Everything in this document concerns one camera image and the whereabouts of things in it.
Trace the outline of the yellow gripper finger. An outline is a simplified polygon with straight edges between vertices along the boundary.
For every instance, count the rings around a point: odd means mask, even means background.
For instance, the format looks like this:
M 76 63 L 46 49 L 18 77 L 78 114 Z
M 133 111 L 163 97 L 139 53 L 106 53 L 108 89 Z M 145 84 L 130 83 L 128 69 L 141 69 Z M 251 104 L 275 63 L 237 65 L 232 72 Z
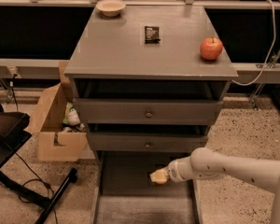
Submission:
M 169 174 L 168 174 L 168 170 L 166 168 L 161 168 L 155 172 L 153 172 L 151 175 L 150 175 L 150 179 L 152 182 L 156 183 L 155 182 L 155 179 L 158 177 L 158 176 L 167 176 L 168 179 L 169 179 Z

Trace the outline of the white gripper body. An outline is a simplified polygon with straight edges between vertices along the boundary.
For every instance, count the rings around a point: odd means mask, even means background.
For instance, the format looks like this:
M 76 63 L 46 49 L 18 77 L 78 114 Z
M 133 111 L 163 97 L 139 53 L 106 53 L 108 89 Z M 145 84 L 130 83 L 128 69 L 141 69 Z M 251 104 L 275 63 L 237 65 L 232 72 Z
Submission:
M 169 178 L 173 182 L 178 183 L 183 181 L 183 178 L 179 173 L 179 169 L 178 169 L 178 160 L 171 161 L 168 164 L 167 169 L 168 169 Z

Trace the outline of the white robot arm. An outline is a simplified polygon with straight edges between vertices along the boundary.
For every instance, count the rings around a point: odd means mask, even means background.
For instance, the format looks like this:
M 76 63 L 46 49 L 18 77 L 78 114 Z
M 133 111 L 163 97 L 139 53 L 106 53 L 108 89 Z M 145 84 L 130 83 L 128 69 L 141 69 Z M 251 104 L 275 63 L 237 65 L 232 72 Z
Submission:
M 206 147 L 196 148 L 185 158 L 171 161 L 150 174 L 150 180 L 165 184 L 189 180 L 213 180 L 229 175 L 274 194 L 270 224 L 280 224 L 280 161 L 234 157 Z

